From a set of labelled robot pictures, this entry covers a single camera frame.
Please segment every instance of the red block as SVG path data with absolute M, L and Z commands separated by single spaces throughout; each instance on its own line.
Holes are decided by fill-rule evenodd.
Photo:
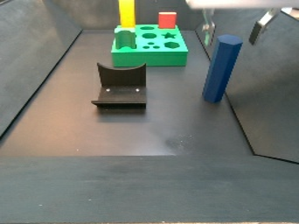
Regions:
M 159 12 L 159 28 L 174 29 L 176 24 L 176 12 Z

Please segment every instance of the yellow block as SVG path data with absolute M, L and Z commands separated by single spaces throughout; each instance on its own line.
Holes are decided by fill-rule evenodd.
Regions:
M 123 28 L 136 27 L 136 2 L 135 0 L 118 0 L 120 24 Z

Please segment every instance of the star-shaped hole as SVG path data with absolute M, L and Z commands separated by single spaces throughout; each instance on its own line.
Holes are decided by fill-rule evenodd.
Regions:
M 167 32 L 166 34 L 163 34 L 166 39 L 175 39 L 175 35 L 176 34 L 171 34 L 170 32 Z

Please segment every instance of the blue block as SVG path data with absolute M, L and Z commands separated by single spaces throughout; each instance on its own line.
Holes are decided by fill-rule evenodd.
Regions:
M 219 102 L 225 95 L 242 44 L 243 41 L 237 36 L 222 35 L 218 37 L 202 93 L 207 102 Z

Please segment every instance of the gray wall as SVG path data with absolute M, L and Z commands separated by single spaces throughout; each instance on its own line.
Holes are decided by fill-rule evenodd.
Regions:
M 118 0 L 54 0 L 86 30 L 112 30 L 119 25 Z M 195 30 L 202 13 L 191 10 L 184 0 L 136 0 L 139 24 L 156 24 L 159 11 L 178 12 L 182 30 Z
M 51 0 L 0 5 L 0 136 L 79 34 Z
M 299 162 L 299 21 L 281 13 L 253 46 L 249 36 L 265 13 L 215 12 L 215 36 L 229 33 L 245 41 L 227 94 L 255 153 Z

